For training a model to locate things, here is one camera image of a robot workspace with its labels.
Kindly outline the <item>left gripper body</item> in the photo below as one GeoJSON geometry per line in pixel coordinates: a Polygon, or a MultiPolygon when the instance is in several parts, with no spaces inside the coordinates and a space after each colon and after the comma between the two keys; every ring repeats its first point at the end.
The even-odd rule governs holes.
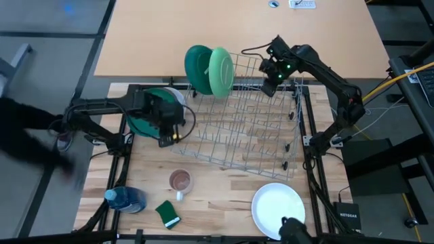
{"type": "Polygon", "coordinates": [[[163,131],[163,135],[166,135],[171,129],[175,130],[175,125],[182,125],[184,123],[183,120],[177,120],[177,118],[171,113],[164,109],[165,100],[162,98],[150,94],[151,98],[153,98],[154,104],[151,106],[150,114],[147,114],[145,118],[137,118],[148,121],[151,125],[159,128],[160,132],[163,131]]]}

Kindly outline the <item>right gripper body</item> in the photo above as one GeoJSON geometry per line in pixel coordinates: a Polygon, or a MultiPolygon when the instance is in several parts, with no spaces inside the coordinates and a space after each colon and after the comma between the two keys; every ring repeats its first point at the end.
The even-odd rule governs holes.
{"type": "Polygon", "coordinates": [[[259,71],[267,77],[267,85],[280,85],[298,68],[298,58],[293,54],[286,42],[277,35],[266,49],[269,58],[264,59],[259,71]]]}

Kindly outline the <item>dark green plate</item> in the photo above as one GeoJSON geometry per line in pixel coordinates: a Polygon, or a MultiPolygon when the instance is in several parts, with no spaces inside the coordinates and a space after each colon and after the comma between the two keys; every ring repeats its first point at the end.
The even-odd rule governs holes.
{"type": "Polygon", "coordinates": [[[194,45],[184,57],[184,69],[190,84],[203,95],[212,95],[209,80],[209,64],[212,49],[204,45],[194,45]]]}
{"type": "MultiPolygon", "coordinates": [[[[166,88],[151,88],[146,92],[156,95],[168,102],[176,102],[174,93],[166,88]]],[[[159,128],[151,125],[148,121],[130,117],[128,121],[130,129],[139,136],[159,138],[159,128]]]]}

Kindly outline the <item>light green plate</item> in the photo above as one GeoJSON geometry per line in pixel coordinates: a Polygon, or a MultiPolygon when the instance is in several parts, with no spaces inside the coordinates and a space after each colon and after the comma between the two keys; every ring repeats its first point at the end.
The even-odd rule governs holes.
{"type": "Polygon", "coordinates": [[[212,93],[217,98],[227,97],[234,82],[234,64],[230,53],[223,47],[212,51],[209,63],[209,80],[212,93]]]}

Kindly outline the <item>white mug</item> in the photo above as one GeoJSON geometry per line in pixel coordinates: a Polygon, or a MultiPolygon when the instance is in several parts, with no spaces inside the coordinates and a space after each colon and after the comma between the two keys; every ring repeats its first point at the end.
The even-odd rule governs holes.
{"type": "Polygon", "coordinates": [[[192,191],[194,178],[187,170],[177,169],[170,175],[169,184],[176,191],[176,200],[182,201],[184,196],[192,191]]]}

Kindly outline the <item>white power strip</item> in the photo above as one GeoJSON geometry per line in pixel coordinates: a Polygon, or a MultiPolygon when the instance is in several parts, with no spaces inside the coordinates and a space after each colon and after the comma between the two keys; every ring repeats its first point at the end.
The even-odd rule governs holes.
{"type": "Polygon", "coordinates": [[[315,9],[315,0],[289,0],[289,6],[292,9],[315,9]]]}

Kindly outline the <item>dark green sponge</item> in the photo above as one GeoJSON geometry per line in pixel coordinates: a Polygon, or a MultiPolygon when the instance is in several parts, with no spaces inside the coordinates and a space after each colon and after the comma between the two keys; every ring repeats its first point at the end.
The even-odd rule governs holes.
{"type": "Polygon", "coordinates": [[[163,225],[168,230],[173,229],[173,227],[181,221],[181,217],[176,213],[176,210],[170,201],[164,201],[155,209],[155,211],[159,214],[163,225]]]}

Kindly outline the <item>blue water bottle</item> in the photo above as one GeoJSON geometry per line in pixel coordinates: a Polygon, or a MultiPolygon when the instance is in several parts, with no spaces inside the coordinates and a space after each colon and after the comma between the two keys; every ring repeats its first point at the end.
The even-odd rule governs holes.
{"type": "Polygon", "coordinates": [[[130,186],[106,190],[104,198],[111,209],[127,214],[135,214],[146,208],[145,192],[130,186]]]}

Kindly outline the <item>light wooden desk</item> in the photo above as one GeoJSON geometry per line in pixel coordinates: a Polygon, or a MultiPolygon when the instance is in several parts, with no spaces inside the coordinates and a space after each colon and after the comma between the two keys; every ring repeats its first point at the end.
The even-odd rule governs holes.
{"type": "Polygon", "coordinates": [[[237,54],[275,37],[311,45],[341,77],[386,75],[389,57],[364,0],[315,0],[315,9],[277,2],[274,8],[269,0],[116,0],[95,75],[182,76],[193,45],[237,54]]]}

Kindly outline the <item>black side desk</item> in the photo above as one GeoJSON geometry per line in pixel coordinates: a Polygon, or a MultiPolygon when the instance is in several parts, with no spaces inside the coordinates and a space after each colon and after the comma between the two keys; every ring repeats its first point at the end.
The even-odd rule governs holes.
{"type": "Polygon", "coordinates": [[[390,59],[389,64],[393,77],[405,76],[397,85],[422,130],[421,136],[411,139],[416,147],[411,152],[416,153],[421,171],[434,190],[434,108],[429,106],[416,76],[419,71],[434,68],[434,60],[426,62],[429,56],[434,56],[434,39],[411,54],[390,59]]]}

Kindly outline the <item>person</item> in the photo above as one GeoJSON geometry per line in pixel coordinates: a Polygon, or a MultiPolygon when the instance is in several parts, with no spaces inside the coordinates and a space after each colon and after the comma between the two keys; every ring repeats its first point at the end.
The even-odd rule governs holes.
{"type": "Polygon", "coordinates": [[[73,133],[62,124],[63,115],[19,103],[11,98],[0,98],[0,151],[23,163],[36,167],[58,168],[67,180],[77,180],[80,170],[64,152],[73,141],[73,133]],[[56,148],[49,148],[30,135],[27,130],[56,132],[56,148]]]}

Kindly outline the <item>black rounded object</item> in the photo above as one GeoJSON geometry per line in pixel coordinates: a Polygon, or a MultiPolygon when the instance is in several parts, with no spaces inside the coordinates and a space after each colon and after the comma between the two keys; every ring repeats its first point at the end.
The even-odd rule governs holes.
{"type": "Polygon", "coordinates": [[[306,226],[296,218],[282,217],[279,229],[281,244],[312,244],[306,226]]]}

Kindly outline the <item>black laptop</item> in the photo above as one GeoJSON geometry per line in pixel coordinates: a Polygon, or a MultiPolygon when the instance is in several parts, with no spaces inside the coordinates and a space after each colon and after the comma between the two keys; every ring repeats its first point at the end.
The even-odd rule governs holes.
{"type": "Polygon", "coordinates": [[[434,108],[434,68],[419,71],[416,76],[429,106],[434,108]]]}

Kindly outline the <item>grey metal stand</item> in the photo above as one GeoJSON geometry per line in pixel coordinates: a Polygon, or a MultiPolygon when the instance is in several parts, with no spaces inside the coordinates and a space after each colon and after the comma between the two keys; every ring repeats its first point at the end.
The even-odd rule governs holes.
{"type": "Polygon", "coordinates": [[[0,98],[5,97],[10,83],[14,80],[26,55],[31,53],[33,48],[30,44],[24,43],[16,52],[14,58],[8,62],[0,57],[0,98]]]}

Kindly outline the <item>black Netgear switch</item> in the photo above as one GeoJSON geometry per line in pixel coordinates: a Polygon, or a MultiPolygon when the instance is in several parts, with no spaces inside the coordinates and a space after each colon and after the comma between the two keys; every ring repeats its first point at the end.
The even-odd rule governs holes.
{"type": "Polygon", "coordinates": [[[358,204],[334,202],[334,207],[339,216],[352,230],[357,232],[361,231],[361,217],[358,204]]]}

